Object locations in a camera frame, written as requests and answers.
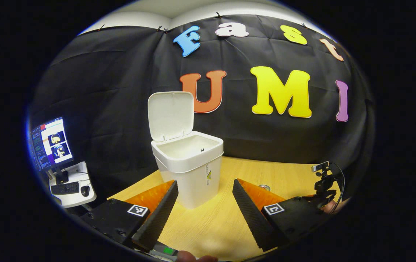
yellow letter m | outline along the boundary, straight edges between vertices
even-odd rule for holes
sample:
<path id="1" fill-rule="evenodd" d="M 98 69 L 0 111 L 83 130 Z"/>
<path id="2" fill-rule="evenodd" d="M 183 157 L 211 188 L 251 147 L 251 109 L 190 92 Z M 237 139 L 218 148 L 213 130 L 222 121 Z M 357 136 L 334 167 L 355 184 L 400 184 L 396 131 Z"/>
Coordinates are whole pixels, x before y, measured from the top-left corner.
<path id="1" fill-rule="evenodd" d="M 298 118 L 309 118 L 311 110 L 308 104 L 308 80 L 310 75 L 300 70 L 293 70 L 285 85 L 271 67 L 256 66 L 250 72 L 256 76 L 258 93 L 256 105 L 252 107 L 255 114 L 269 115 L 273 113 L 270 106 L 270 95 L 278 110 L 283 114 L 291 99 L 293 105 L 289 108 L 289 114 Z"/>

computer mouse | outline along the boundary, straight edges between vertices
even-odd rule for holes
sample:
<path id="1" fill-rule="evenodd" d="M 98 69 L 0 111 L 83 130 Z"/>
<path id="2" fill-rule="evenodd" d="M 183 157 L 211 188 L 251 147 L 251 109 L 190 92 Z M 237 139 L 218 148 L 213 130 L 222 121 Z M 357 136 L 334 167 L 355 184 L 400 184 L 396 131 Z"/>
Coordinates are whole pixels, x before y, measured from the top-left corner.
<path id="1" fill-rule="evenodd" d="M 80 187 L 80 192 L 82 193 L 82 196 L 87 197 L 90 194 L 90 187 L 89 186 L 82 186 L 82 187 Z"/>

monitor stand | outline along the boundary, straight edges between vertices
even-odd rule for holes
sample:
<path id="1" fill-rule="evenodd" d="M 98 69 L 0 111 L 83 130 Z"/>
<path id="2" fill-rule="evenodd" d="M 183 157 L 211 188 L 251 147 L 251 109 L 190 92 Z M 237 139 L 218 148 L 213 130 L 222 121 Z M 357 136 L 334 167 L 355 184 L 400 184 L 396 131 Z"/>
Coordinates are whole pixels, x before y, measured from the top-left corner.
<path id="1" fill-rule="evenodd" d="M 61 171 L 59 166 L 54 166 L 54 170 L 56 171 L 56 184 L 64 184 L 68 182 L 68 172 Z"/>

wooden table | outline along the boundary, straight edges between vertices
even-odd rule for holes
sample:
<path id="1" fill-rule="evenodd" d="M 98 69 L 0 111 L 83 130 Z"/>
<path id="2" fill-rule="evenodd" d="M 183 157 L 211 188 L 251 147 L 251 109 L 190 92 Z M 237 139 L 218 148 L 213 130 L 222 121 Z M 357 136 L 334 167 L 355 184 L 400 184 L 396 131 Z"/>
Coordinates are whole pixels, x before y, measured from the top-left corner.
<path id="1" fill-rule="evenodd" d="M 195 257 L 212 255 L 225 261 L 243 260 L 264 254 L 256 245 L 233 197 L 234 179 L 266 184 L 270 186 L 271 192 L 289 199 L 315 193 L 313 188 L 319 177 L 311 171 L 313 165 L 223 156 L 218 194 L 191 210 L 176 202 L 158 241 L 176 250 L 189 251 Z M 124 201 L 162 183 L 158 170 L 108 199 Z M 337 190 L 336 196 L 341 193 L 337 183 L 333 183 L 331 189 Z"/>

white trash bin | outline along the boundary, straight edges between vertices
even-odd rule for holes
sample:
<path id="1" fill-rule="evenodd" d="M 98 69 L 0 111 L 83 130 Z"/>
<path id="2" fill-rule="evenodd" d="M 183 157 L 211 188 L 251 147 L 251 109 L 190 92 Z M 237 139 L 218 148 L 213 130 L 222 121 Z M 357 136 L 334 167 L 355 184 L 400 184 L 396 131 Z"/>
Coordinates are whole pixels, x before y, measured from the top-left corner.
<path id="1" fill-rule="evenodd" d="M 177 181 L 177 200 L 194 209 L 219 189 L 223 140 L 192 131 L 193 95 L 160 92 L 148 98 L 153 155 L 163 181 Z"/>

